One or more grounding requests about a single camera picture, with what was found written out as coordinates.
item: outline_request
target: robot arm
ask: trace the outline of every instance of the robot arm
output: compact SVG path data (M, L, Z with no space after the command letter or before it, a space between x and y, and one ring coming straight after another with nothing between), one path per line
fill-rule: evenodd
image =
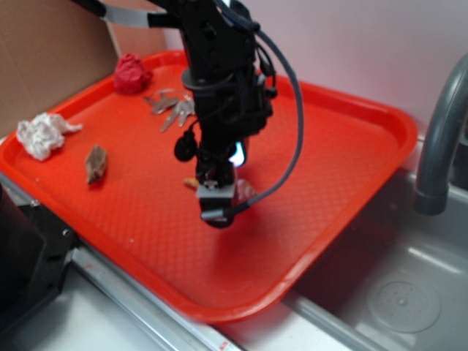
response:
M193 93L201 138L193 125L175 146L182 162L197 157L197 196L202 212L235 205L235 169L229 158L236 143L257 134L273 113L274 86L265 76L274 75L271 61L256 42L252 30L226 19L213 0L149 0L167 13L122 9L98 0L73 0L104 20L127 26L177 28L181 32L189 68L182 75ZM249 11L232 0L230 9L250 20ZM254 62L260 58L261 73ZM219 216L207 223L226 227L233 216Z

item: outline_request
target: black mount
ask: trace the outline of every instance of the black mount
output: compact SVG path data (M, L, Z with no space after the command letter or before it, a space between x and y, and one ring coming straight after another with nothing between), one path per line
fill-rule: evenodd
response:
M0 186L0 337L61 292L74 241L46 207L17 207Z

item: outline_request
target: white wall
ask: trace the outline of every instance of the white wall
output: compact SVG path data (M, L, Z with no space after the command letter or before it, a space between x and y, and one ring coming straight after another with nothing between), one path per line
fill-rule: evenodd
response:
M398 107L426 131L468 52L467 0L244 0L301 80ZM181 48L178 32L166 32Z

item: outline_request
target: sink drain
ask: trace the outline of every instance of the sink drain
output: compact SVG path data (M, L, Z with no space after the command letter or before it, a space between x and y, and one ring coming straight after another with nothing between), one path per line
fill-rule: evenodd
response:
M440 314L440 300L434 289L403 279L383 279L373 284L368 306L381 325L402 333L423 331Z

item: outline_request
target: brown object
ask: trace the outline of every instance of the brown object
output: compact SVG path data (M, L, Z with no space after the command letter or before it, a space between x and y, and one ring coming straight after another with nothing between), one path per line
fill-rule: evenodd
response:
M185 178L184 185L194 190L197 190L200 183L195 178Z
M257 196L257 192L249 181L245 179L239 179L237 181L237 201L242 203Z
M88 184L100 181L107 167L107 152L99 145L95 145L91 153L86 157L86 172L88 173Z

